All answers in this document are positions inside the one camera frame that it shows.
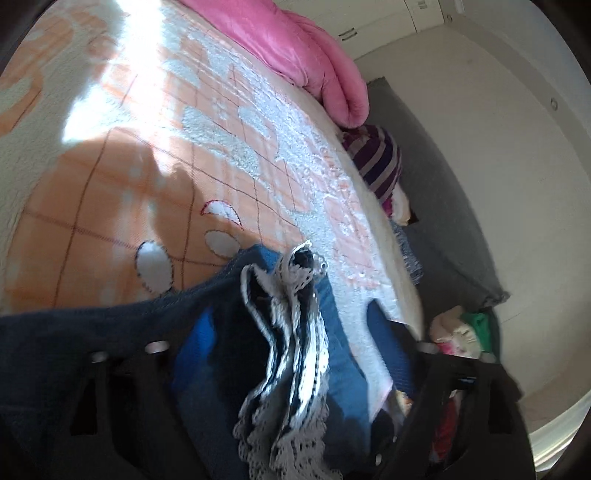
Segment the blue denim lace-hem pants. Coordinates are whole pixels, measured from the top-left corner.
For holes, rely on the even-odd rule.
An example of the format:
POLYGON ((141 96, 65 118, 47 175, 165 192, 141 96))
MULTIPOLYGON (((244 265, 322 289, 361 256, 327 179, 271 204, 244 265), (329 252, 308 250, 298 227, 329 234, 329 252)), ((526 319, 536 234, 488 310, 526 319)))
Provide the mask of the blue denim lace-hem pants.
POLYGON ((310 244, 250 247, 211 279, 140 303, 188 323, 170 389, 206 479, 361 473, 368 383, 310 244))

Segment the stack of folded clothes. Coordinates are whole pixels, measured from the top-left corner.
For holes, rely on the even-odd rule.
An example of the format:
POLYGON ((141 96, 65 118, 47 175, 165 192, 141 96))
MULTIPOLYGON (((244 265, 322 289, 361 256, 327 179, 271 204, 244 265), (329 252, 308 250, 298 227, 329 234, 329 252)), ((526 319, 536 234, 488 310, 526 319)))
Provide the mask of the stack of folded clothes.
MULTIPOLYGON (((388 321, 387 326, 394 340, 394 345, 387 351, 399 355, 387 364, 393 379, 394 405, 406 417, 419 386, 412 361, 415 337, 400 322, 388 321)), ((438 353, 450 356, 477 359, 493 351, 489 316, 485 313, 470 313, 461 306, 436 316, 429 327, 428 339, 433 341, 438 353)), ((432 441, 431 462, 439 464, 448 459, 459 432, 461 410, 466 402, 467 394, 462 390, 455 389, 445 395, 443 411, 432 441)))

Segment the grey padded headboard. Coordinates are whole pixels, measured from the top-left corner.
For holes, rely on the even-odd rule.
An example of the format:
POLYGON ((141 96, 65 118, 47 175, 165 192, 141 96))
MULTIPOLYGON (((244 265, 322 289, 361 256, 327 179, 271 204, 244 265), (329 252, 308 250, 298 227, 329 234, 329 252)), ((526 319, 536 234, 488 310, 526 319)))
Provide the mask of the grey padded headboard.
POLYGON ((385 78, 369 83, 369 123, 401 147, 401 187, 417 220, 405 228, 423 268, 418 285, 431 319, 457 305, 491 311, 510 294, 502 286, 481 226, 448 161, 385 78))

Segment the blue floral fabric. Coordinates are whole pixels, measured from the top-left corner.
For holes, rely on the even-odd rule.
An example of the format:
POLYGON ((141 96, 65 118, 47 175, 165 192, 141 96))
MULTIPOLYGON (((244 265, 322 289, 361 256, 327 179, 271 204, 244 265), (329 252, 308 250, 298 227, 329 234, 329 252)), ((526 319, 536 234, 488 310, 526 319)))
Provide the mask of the blue floral fabric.
POLYGON ((413 284, 417 286, 420 284, 424 275, 423 266, 415 255, 404 228, 394 221, 391 222, 391 225, 401 249, 406 270, 409 273, 413 284))

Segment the cream pillow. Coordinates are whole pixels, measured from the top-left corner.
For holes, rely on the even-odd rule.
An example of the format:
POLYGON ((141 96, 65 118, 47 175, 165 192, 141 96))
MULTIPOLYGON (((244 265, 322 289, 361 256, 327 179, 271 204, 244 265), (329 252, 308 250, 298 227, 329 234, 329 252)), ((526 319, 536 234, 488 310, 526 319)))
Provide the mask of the cream pillow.
POLYGON ((390 218, 400 226, 408 226, 412 217, 410 201, 400 185, 394 187, 391 195, 392 213, 390 218))

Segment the cream orange patterned bed blanket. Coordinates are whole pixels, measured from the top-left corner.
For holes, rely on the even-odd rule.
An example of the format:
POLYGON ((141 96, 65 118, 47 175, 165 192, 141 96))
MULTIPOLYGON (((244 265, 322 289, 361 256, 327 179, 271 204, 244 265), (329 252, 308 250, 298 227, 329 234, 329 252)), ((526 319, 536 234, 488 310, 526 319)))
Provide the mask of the cream orange patterned bed blanket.
POLYGON ((1 75, 1 310, 111 306, 310 241, 379 410, 366 307, 422 326, 390 223, 304 90, 175 1, 36 3, 1 75))

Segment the purple striped pillow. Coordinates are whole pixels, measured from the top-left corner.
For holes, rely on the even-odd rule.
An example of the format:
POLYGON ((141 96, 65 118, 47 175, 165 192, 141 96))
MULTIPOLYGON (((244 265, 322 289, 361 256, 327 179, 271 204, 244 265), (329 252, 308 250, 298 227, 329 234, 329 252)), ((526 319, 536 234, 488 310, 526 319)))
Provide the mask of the purple striped pillow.
POLYGON ((383 127, 364 125, 342 130, 342 148, 389 217, 394 215, 394 188, 402 173, 401 149, 383 127))

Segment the pink quilt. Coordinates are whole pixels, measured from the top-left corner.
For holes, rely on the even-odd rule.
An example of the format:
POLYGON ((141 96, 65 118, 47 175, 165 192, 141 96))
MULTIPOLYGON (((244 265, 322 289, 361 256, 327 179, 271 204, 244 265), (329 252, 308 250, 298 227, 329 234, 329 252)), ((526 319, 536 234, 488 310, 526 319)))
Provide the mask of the pink quilt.
POLYGON ((337 40, 310 19, 273 1, 192 0, 183 3, 287 81, 322 104, 332 121, 360 127, 370 113, 360 70, 337 40))

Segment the white built-in wardrobe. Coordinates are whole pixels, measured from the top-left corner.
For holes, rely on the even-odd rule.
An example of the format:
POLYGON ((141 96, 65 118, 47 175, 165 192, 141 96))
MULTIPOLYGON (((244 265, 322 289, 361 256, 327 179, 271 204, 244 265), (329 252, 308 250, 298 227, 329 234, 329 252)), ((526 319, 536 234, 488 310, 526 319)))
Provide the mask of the white built-in wardrobe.
POLYGON ((287 0, 276 5, 315 22, 353 59, 448 20, 438 0, 287 0))

